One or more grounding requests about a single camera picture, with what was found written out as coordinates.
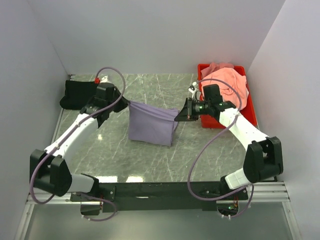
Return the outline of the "lavender t shirt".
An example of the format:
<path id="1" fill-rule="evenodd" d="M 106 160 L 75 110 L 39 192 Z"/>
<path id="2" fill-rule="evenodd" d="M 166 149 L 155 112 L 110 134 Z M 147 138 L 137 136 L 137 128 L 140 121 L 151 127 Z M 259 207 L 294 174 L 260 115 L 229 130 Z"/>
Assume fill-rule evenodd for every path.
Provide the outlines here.
<path id="1" fill-rule="evenodd" d="M 146 103 L 129 102 L 128 138 L 132 141 L 170 147 L 178 126 L 176 108 L 159 108 Z"/>

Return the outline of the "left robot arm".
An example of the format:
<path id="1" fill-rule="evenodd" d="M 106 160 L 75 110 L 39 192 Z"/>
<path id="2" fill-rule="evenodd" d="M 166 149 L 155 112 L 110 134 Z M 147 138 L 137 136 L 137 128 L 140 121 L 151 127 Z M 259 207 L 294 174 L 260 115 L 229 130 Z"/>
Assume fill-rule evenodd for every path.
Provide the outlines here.
<path id="1" fill-rule="evenodd" d="M 95 95 L 79 112 L 71 126 L 44 150 L 34 150 L 30 155 L 30 190 L 43 190 L 54 196 L 82 192 L 88 201 L 100 196 L 100 183 L 87 174 L 73 174 L 69 160 L 86 141 L 110 117 L 128 106 L 123 92 L 110 83 L 100 83 Z"/>

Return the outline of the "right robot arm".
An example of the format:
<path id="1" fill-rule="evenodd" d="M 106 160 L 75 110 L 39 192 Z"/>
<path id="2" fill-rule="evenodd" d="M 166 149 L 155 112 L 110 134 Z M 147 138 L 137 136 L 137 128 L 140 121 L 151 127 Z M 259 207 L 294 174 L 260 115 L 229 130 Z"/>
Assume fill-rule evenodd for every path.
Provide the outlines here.
<path id="1" fill-rule="evenodd" d="M 191 122 L 209 115 L 229 130 L 246 153 L 242 168 L 223 176 L 219 183 L 219 199 L 230 200 L 244 187 L 283 173 L 282 144 L 278 137 L 269 137 L 252 125 L 231 101 L 223 101 L 217 84 L 203 88 L 204 99 L 185 100 L 176 122 Z"/>

